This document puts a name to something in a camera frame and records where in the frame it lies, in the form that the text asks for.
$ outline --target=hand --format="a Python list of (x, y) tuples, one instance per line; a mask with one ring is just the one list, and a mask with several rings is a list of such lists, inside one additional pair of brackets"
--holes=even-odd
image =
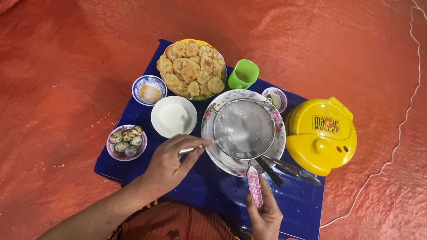
[[(147, 170), (135, 181), (145, 191), (148, 191), (144, 194), (151, 194), (151, 197), (155, 200), (181, 183), (205, 150), (198, 146), (206, 147), (210, 144), (211, 142), (204, 138), (178, 134), (161, 144), (154, 151)], [(196, 149), (188, 153), (180, 162), (179, 151), (189, 147), (195, 147)]]
[(283, 219), (270, 187), (262, 176), (259, 176), (264, 206), (257, 209), (254, 198), (246, 195), (246, 207), (252, 222), (254, 240), (276, 240), (279, 238), (280, 224)]

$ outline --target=yellow knob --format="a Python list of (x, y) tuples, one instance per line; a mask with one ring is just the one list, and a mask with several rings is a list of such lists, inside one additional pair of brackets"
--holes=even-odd
[(313, 142), (313, 150), (316, 154), (327, 154), (329, 152), (329, 143), (324, 138), (318, 138)]

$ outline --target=blue tray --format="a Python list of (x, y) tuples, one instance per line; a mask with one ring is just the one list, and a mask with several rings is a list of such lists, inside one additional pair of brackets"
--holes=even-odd
[[(147, 66), (144, 75), (160, 77), (160, 73), (156, 69), (156, 61), (170, 44), (172, 43), (169, 41), (160, 40), (160, 45)], [(228, 74), (232, 70), (232, 67), (227, 66)], [(249, 90), (262, 93), (264, 89), (269, 87), (275, 86), (258, 79)], [(288, 107), (282, 113), (283, 119), (286, 119), (288, 113), (294, 107), (306, 101), (306, 99), (286, 90), (283, 91), (288, 99)], [(129, 95), (131, 95), (131, 86), (129, 86)], [(172, 91), (168, 91), (168, 96), (173, 95)], [(203, 114), (214, 98), (212, 97), (206, 101), (192, 101), (199, 119), (191, 135), (201, 136)], [(154, 130), (150, 120), (151, 110), (152, 107), (139, 104), (133, 97), (130, 98), (116, 127), (124, 124), (142, 126), (148, 139), (147, 148), (137, 159), (122, 162), (112, 158), (107, 152), (107, 148), (104, 147), (95, 164), (95, 173), (113, 181), (128, 184), (145, 172), (154, 150), (167, 140)], [(283, 153), (281, 160), (298, 166), (287, 150)], [(288, 172), (282, 174), (282, 178), (285, 183), (280, 188), (274, 183), (270, 184), (277, 204), (284, 216), (280, 226), (279, 239), (287, 239), (289, 237), (303, 240), (319, 239), (325, 177), (317, 177), (322, 186), (305, 182)], [(165, 196), (189, 205), (208, 209), (218, 215), (227, 216), (241, 227), (251, 231), (250, 218), (245, 207), (246, 194), (249, 194), (249, 188), (245, 178), (232, 176), (222, 171), (204, 153), (181, 184)]]

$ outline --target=bowl of quail eggs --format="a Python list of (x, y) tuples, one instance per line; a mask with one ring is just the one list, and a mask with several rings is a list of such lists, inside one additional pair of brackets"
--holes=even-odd
[(147, 136), (140, 126), (123, 125), (107, 139), (108, 153), (119, 161), (131, 161), (141, 156), (147, 147)]

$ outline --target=green cup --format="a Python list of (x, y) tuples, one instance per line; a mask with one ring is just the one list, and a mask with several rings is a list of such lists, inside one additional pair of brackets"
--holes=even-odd
[(236, 67), (228, 78), (231, 89), (247, 89), (257, 80), (260, 74), (258, 66), (246, 59), (237, 62)]

